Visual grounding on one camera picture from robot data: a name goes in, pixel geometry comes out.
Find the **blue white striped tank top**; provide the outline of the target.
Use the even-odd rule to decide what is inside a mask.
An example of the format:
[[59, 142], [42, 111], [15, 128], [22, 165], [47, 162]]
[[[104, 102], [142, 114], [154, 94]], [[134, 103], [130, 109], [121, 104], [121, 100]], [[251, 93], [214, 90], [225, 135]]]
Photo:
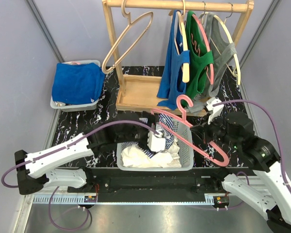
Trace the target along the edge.
[[[168, 115], [165, 115], [165, 114], [159, 114], [159, 123], [162, 123], [164, 124], [167, 128], [169, 129], [173, 129], [173, 120], [170, 116]], [[163, 128], [159, 123], [156, 123], [156, 131], [157, 132], [163, 132], [163, 137], [166, 139], [166, 143], [165, 143], [165, 150], [162, 150], [160, 152], [166, 152], [174, 143], [174, 139], [175, 139], [175, 136], [168, 132], [168, 130], [166, 130], [165, 128]], [[124, 150], [125, 148], [129, 147], [129, 146], [132, 146], [132, 145], [135, 145], [138, 149], [140, 149], [145, 155], [147, 155], [149, 158], [152, 158], [154, 157], [157, 153], [159, 152], [153, 152], [153, 151], [145, 151], [143, 149], [141, 149], [139, 146], [138, 146], [138, 143], [137, 142], [125, 142], [125, 143], [122, 143], [122, 150]]]

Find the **grey plastic laundry basket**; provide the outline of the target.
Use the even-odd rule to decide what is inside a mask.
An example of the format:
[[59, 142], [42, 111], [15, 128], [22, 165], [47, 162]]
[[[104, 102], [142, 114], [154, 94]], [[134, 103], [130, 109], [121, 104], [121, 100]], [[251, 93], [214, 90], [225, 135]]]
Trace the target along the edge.
[[175, 139], [178, 140], [180, 163], [182, 167], [180, 168], [136, 168], [136, 167], [124, 167], [121, 158], [122, 143], [117, 144], [117, 166], [121, 170], [125, 171], [149, 171], [149, 172], [163, 172], [163, 171], [187, 171], [193, 168], [194, 165], [194, 150], [188, 146], [186, 143], [181, 141], [177, 136]]

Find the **wooden clothes rack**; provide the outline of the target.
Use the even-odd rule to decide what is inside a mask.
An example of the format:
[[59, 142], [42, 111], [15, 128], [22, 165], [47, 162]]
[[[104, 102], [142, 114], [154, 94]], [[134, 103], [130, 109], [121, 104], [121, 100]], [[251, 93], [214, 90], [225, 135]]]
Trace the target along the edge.
[[[160, 76], [142, 76], [142, 75], [125, 75], [122, 72], [121, 61], [128, 55], [133, 47], [138, 43], [139, 38], [123, 53], [119, 54], [118, 45], [127, 34], [127, 32], [144, 17], [150, 17], [153, 20], [154, 13], [152, 10], [170, 10], [176, 12], [179, 17], [180, 30], [184, 31], [185, 13], [180, 10], [196, 11], [214, 11], [214, 12], [231, 12], [239, 13], [240, 18], [234, 30], [232, 39], [238, 42], [254, 9], [254, 1], [248, 0], [244, 4], [227, 4], [208, 2], [186, 2], [172, 0], [104, 0], [102, 2], [108, 29], [111, 49], [102, 63], [102, 71], [109, 74], [113, 69], [116, 70], [120, 89], [118, 91], [116, 108], [119, 111], [150, 112], [152, 109], [169, 111], [167, 107], [159, 106], [160, 98], [156, 96], [161, 83]], [[124, 31], [116, 36], [111, 8], [119, 7], [122, 16], [128, 20]]]

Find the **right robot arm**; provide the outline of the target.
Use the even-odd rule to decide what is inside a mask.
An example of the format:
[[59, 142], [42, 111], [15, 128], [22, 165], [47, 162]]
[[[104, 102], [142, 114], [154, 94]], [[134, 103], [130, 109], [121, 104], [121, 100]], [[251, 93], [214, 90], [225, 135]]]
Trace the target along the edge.
[[242, 182], [226, 168], [214, 174], [210, 186], [215, 192], [234, 194], [255, 209], [274, 233], [291, 233], [291, 193], [284, 184], [281, 158], [273, 145], [255, 135], [253, 121], [243, 112], [231, 112], [211, 123], [191, 127], [204, 142], [218, 140], [233, 147], [246, 167], [251, 169], [267, 187], [270, 197]]

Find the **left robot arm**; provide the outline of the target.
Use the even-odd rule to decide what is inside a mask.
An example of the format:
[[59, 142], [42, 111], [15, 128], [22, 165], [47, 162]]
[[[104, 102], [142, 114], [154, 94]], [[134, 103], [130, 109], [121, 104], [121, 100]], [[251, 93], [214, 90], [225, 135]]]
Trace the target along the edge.
[[98, 126], [88, 133], [43, 151], [15, 152], [17, 188], [21, 195], [34, 194], [48, 186], [70, 186], [90, 192], [95, 180], [84, 168], [77, 171], [60, 170], [70, 161], [88, 157], [95, 150], [108, 150], [111, 146], [125, 142], [147, 143], [150, 126], [139, 121], [120, 120]]

